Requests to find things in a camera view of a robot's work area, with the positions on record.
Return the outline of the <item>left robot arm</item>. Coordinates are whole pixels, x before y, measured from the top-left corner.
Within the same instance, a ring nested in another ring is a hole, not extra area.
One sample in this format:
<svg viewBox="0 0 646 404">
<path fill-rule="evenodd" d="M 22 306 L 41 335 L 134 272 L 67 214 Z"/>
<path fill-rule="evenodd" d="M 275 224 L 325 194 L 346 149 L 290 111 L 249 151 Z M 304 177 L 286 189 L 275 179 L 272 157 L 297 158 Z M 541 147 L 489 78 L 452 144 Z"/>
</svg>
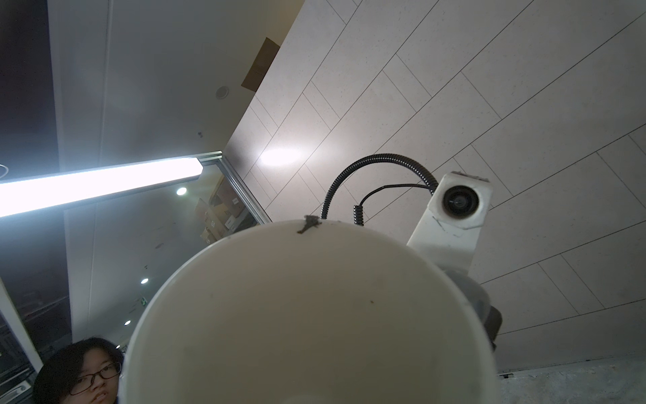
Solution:
<svg viewBox="0 0 646 404">
<path fill-rule="evenodd" d="M 444 273 L 456 284 L 469 301 L 469 304 L 474 308 L 486 331 L 492 350 L 496 351 L 496 338 L 503 323 L 501 312 L 491 305 L 491 298 L 475 280 L 452 269 L 447 269 Z"/>
</svg>

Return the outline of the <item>left corner metal profile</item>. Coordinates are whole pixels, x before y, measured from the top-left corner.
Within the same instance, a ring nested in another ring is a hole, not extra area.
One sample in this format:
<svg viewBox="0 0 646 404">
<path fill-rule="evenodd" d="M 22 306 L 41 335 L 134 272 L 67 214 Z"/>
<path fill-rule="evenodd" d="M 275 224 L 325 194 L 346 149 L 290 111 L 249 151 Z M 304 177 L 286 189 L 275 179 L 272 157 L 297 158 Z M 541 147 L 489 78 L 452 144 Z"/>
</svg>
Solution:
<svg viewBox="0 0 646 404">
<path fill-rule="evenodd" d="M 211 153 L 200 153 L 196 155 L 203 167 L 215 165 L 220 172 L 226 177 L 233 190 L 240 196 L 242 202 L 249 213 L 254 217 L 257 223 L 264 225 L 271 223 L 271 219 L 257 198 L 244 183 L 242 177 L 237 173 L 232 164 L 227 160 L 222 151 L 212 151 Z"/>
</svg>

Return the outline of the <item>ceiling tube light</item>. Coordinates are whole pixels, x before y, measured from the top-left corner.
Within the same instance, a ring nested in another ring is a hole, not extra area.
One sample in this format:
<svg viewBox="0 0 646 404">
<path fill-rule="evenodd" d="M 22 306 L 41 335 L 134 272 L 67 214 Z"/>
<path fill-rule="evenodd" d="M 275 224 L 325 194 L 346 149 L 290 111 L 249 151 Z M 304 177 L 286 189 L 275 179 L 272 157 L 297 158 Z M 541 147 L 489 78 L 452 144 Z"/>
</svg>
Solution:
<svg viewBox="0 0 646 404">
<path fill-rule="evenodd" d="M 198 158 L 171 158 L 1 184 L 1 217 L 197 178 Z"/>
</svg>

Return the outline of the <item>grey mug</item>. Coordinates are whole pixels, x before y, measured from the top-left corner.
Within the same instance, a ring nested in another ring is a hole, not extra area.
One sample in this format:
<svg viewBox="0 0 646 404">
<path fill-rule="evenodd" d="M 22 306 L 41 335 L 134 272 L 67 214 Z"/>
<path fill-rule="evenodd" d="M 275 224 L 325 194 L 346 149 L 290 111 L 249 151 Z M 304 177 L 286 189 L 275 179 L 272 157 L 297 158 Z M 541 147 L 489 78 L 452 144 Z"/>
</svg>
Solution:
<svg viewBox="0 0 646 404">
<path fill-rule="evenodd" d="M 498 403 L 491 343 L 437 266 L 343 222 L 199 252 L 137 324 L 123 403 Z"/>
</svg>

